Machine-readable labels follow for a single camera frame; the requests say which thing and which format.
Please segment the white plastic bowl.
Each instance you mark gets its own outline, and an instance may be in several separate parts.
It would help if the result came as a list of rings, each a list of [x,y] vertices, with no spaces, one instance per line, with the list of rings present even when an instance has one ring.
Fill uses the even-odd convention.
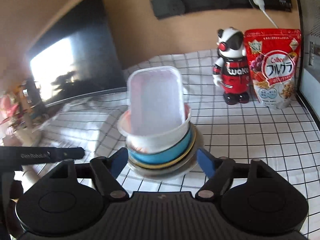
[[[126,144],[134,150],[152,154],[167,150],[177,144],[188,132],[190,122],[190,107],[184,102],[185,121],[178,128],[154,135],[134,135],[131,131],[131,112],[123,113],[117,124],[118,131],[126,138]]]

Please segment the blue ceramic bowl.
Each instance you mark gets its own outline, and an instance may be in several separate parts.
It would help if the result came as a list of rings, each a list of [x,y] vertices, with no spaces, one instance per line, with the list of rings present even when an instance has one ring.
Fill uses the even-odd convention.
[[[127,147],[129,155],[136,161],[147,165],[161,165],[169,163],[188,152],[194,144],[195,132],[193,125],[189,126],[186,135],[174,146],[158,153],[146,154],[140,153]]]

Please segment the red rectangular plastic container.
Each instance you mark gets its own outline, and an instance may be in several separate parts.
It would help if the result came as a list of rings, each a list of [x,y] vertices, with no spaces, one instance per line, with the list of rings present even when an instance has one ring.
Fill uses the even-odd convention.
[[[175,67],[137,70],[129,76],[127,87],[134,135],[165,133],[184,123],[182,77]]]

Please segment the black monitor screen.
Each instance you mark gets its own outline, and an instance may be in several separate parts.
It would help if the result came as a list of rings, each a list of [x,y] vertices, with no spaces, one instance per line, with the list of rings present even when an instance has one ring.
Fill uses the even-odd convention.
[[[126,90],[103,0],[81,0],[37,40],[27,58],[45,106]]]

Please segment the red panda robot figurine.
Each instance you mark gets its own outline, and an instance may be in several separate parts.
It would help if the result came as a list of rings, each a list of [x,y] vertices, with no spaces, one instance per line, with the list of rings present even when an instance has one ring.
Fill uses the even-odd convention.
[[[214,85],[224,90],[223,98],[228,105],[248,103],[250,82],[249,66],[244,45],[244,35],[229,27],[217,31],[217,55],[213,65]]]

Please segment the red granola cereal bag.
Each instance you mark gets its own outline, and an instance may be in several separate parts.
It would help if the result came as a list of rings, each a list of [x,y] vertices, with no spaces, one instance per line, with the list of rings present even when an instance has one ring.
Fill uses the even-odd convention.
[[[295,94],[295,73],[302,35],[299,29],[250,29],[244,43],[258,101],[286,108]]]

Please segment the white microwave oven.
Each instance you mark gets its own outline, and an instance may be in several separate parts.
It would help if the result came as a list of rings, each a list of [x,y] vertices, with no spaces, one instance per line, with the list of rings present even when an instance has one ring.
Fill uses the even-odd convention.
[[[297,94],[319,127],[319,0],[297,0],[302,47]]]

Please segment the black wall power strip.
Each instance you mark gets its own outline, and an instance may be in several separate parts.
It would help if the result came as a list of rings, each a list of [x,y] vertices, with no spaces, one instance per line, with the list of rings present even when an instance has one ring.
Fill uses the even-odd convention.
[[[267,10],[292,11],[291,0],[264,0]],[[259,8],[253,0],[151,0],[154,16],[159,19],[193,12],[224,9]]]

